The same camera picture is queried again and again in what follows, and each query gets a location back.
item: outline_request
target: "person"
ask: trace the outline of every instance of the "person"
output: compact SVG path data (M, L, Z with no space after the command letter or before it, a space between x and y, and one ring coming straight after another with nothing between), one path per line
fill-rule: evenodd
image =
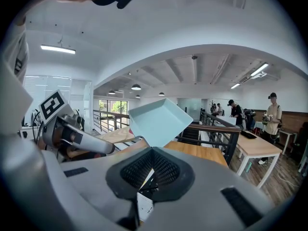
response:
M216 107L216 105L215 105L215 110L213 111L213 114L212 115L214 115L214 116L222 116L223 115L223 109L222 109L222 107L220 106L220 104L218 103L217 104L217 106L218 107Z
M218 115L223 116L223 108L221 107L221 105L219 103L217 104L217 106L218 106L218 110L217 110Z
M4 39L3 48L1 52L1 60L4 61L15 76L23 83L27 63L29 59L28 44L26 42L26 13L36 5L40 4L45 0L32 0L15 18L11 28L8 30L7 37ZM85 2L87 0L58 0L58 1L68 1L68 2ZM101 0L92 0L96 4L100 4ZM57 130L54 136L54 144L60 143L62 131ZM45 148L45 143L43 139L40 138L38 142L38 147L40 149Z
M212 112L212 115L216 114L217 112L217 106L216 104L213 104L213 112Z
M231 110L231 116L230 117L234 117L236 118L236 125L239 126L241 129L245 130L244 123L245 123L245 119L242 117L242 109L240 107L240 105L236 104L232 99L229 100L229 105L232 107Z
M265 127L265 131L262 134L262 138L267 142L274 144L277 138L278 125L281 123L282 117L282 108L277 104L277 95L275 92L271 93L269 96L271 106L267 109L266 120L268 120L267 125ZM259 164L264 164L267 161L268 157L263 157L259 160Z

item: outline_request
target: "light blue tray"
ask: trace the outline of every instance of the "light blue tray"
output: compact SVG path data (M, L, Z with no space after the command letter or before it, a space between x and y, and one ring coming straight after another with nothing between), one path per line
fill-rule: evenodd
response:
M133 134L143 137L151 147L164 147L193 121L167 98L129 110L128 114Z

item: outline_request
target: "black rubber pad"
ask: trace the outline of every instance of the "black rubber pad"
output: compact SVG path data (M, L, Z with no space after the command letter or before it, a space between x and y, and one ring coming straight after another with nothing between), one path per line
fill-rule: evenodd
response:
M225 188L221 190L221 193L247 227L262 218L260 213L234 187Z
M75 168L75 169L64 171L64 174L66 175L66 177L71 177L74 175L85 173L87 171L88 170L85 167L80 167L80 168Z

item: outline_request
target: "black shirt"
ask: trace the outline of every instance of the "black shirt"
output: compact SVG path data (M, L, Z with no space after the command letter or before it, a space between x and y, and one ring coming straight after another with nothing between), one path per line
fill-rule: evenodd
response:
M236 107L232 108L231 115L232 116L239 115L236 118L236 125L241 125L242 124L242 115L241 114L242 114L242 110L241 110L241 107L239 105L237 105Z

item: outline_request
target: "black tray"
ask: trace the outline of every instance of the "black tray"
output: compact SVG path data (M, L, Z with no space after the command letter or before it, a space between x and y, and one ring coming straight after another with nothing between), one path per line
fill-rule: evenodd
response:
M251 133L247 133L247 132L245 132L245 131L242 131L241 134L242 134L243 136L245 136L246 138L248 138L248 139L255 139L255 138L256 138L255 135L252 135Z

